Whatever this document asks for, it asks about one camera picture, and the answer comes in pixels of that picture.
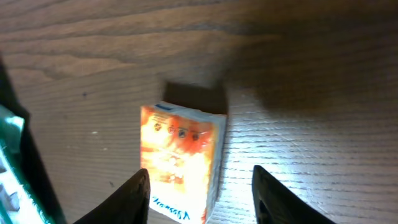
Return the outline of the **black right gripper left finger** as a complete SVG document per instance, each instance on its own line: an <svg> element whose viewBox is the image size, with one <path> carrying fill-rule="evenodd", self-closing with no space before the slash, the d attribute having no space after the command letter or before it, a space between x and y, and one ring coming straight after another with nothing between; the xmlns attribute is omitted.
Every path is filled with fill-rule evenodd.
<svg viewBox="0 0 398 224"><path fill-rule="evenodd" d="M75 224L146 224L149 200L149 173L147 169L140 169Z"/></svg>

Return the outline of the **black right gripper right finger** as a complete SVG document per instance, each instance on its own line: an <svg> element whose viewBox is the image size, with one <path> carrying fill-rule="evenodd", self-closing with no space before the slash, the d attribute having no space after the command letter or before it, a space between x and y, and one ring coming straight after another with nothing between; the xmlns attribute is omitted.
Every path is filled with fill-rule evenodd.
<svg viewBox="0 0 398 224"><path fill-rule="evenodd" d="M335 224L260 165L253 168L252 195L258 224Z"/></svg>

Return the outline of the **orange small box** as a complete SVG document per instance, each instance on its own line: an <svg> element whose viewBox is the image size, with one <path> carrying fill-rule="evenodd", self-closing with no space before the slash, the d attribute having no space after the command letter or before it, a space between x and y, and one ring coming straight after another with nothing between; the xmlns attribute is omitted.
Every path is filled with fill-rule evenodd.
<svg viewBox="0 0 398 224"><path fill-rule="evenodd" d="M141 107L141 167L151 209L179 223L206 223L218 197L227 117L166 102Z"/></svg>

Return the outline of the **green white snack bag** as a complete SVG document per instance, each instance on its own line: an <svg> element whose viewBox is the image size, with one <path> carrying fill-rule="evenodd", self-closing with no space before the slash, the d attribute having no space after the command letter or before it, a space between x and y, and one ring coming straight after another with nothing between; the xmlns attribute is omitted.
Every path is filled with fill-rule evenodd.
<svg viewBox="0 0 398 224"><path fill-rule="evenodd" d="M24 119L1 106L1 224L52 224L22 172Z"/></svg>

